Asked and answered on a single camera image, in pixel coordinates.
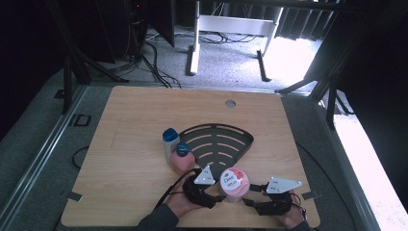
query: wooden table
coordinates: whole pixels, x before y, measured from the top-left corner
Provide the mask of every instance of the wooden table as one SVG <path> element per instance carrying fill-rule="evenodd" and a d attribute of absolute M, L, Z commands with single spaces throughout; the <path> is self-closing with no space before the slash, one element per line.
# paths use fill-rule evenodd
<path fill-rule="evenodd" d="M 233 100 L 236 107 L 225 102 Z M 135 226 L 148 215 L 178 176 L 166 163 L 162 133 L 204 123 L 242 128 L 254 142 L 235 167 L 253 184 L 271 175 L 300 180 L 295 192 L 310 191 L 281 99 L 272 93 L 222 90 L 176 90 L 115 87 L 100 119 L 62 223 L 66 226 Z M 217 187 L 207 190 L 217 194 Z M 260 193 L 247 198 L 265 201 Z M 319 225 L 313 199 L 302 201 L 311 226 Z M 179 227 L 277 227 L 271 217 L 258 216 L 242 202 L 221 202 L 213 209 L 192 211 Z"/>

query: slotted plastic tray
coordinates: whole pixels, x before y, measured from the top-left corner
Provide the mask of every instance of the slotted plastic tray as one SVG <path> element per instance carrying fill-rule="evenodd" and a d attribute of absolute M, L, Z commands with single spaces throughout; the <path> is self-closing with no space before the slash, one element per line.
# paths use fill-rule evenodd
<path fill-rule="evenodd" d="M 220 123 L 194 126 L 179 135 L 180 141 L 192 149 L 196 163 L 202 168 L 210 166 L 216 180 L 246 153 L 254 141 L 253 136 L 243 129 Z"/>

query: white label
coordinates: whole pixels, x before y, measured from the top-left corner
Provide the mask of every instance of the white label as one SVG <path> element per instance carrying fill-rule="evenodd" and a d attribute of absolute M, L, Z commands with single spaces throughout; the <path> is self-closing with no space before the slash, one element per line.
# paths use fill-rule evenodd
<path fill-rule="evenodd" d="M 241 185 L 241 180 L 232 170 L 225 170 L 220 181 L 222 188 L 227 191 L 232 191 Z"/>

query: pink container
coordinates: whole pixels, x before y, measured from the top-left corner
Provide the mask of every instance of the pink container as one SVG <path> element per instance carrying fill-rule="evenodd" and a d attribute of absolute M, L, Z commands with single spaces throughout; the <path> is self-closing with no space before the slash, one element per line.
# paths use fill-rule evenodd
<path fill-rule="evenodd" d="M 225 201 L 236 203 L 241 201 L 242 197 L 249 190 L 248 176 L 242 170 L 236 167 L 230 167 L 221 173 L 220 185 L 225 193 Z"/>
<path fill-rule="evenodd" d="M 177 144 L 176 150 L 170 155 L 169 164 L 171 169 L 179 176 L 195 167 L 195 157 L 185 142 Z"/>

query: black equipment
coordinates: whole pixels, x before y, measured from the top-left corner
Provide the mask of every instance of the black equipment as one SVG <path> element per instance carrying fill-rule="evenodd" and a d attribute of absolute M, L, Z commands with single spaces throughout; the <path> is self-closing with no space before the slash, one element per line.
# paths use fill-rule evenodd
<path fill-rule="evenodd" d="M 306 210 L 300 207 L 300 205 L 293 203 L 292 196 L 289 192 L 267 193 L 267 188 L 268 185 L 258 186 L 251 184 L 249 187 L 251 191 L 266 193 L 270 201 L 256 203 L 253 200 L 243 198 L 243 203 L 246 206 L 255 208 L 260 216 L 282 216 L 288 213 L 292 206 L 295 206 L 302 211 L 302 215 L 306 219 Z"/>
<path fill-rule="evenodd" d="M 174 185 L 170 186 L 168 190 L 165 192 L 165 194 L 160 198 L 160 200 L 157 202 L 156 207 L 154 210 L 156 210 L 167 198 L 168 195 L 173 193 L 173 189 L 190 173 L 194 172 L 195 175 L 190 176 L 184 183 L 183 185 L 183 193 L 185 194 L 186 198 L 194 204 L 207 207 L 209 209 L 212 209 L 217 202 L 221 202 L 224 198 L 225 195 L 217 195 L 217 196 L 212 196 L 207 193 L 205 193 L 205 190 L 208 189 L 211 185 L 198 185 L 194 183 L 195 178 L 201 173 L 200 168 L 193 168 L 186 173 L 184 173 L 180 178 L 174 183 Z"/>
<path fill-rule="evenodd" d="M 190 176 L 184 182 L 184 195 L 191 203 L 212 209 L 217 202 L 221 202 L 225 198 L 225 195 L 212 196 L 206 194 L 205 190 L 209 187 L 208 185 L 197 185 L 194 183 L 194 179 L 201 172 L 201 169 L 195 168 L 194 172 L 195 175 Z"/>

